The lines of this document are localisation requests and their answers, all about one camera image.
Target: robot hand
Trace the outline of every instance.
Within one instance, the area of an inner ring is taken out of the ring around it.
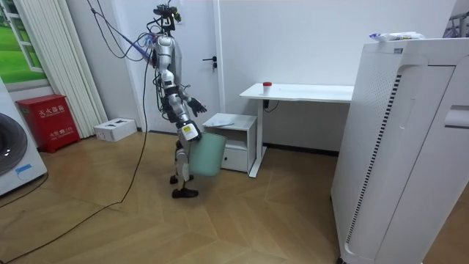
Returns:
[[[205,113],[207,109],[197,99],[191,98],[188,101],[189,107],[192,109],[193,115],[197,117],[197,113]]]

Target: small bottle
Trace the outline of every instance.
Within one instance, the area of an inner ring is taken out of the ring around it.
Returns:
[[[269,95],[270,88],[272,87],[271,82],[265,82],[264,84],[264,95]]]

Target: drawer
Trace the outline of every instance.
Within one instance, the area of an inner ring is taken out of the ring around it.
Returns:
[[[221,167],[234,169],[241,172],[248,171],[248,152],[245,150],[233,150],[226,148]]]

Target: humanoid robot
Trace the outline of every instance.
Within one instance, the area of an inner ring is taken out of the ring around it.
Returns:
[[[200,140],[202,133],[196,123],[191,120],[187,106],[192,109],[196,117],[197,114],[204,113],[207,109],[197,99],[192,98],[185,91],[186,87],[181,85],[182,56],[176,40],[171,35],[171,31],[175,30],[174,20],[181,21],[181,15],[176,7],[169,6],[169,2],[158,5],[153,10],[159,19],[149,22],[147,24],[149,32],[141,35],[146,36],[144,46],[150,50],[149,54],[138,44],[138,41],[132,42],[123,34],[118,33],[143,56],[148,65],[155,68],[153,84],[157,87],[158,110],[163,118],[176,124],[179,136],[175,151],[176,174],[171,176],[169,181],[171,184],[179,183],[179,188],[173,190],[172,197],[175,199],[192,198],[198,196],[199,192],[185,187],[185,183],[193,179],[189,173],[189,152],[191,143]],[[160,29],[158,33],[152,32],[151,29],[154,26]]]

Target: red fire extinguisher box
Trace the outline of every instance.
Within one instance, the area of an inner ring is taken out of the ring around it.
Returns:
[[[16,103],[40,151],[54,153],[60,147],[80,141],[64,95],[47,95]]]

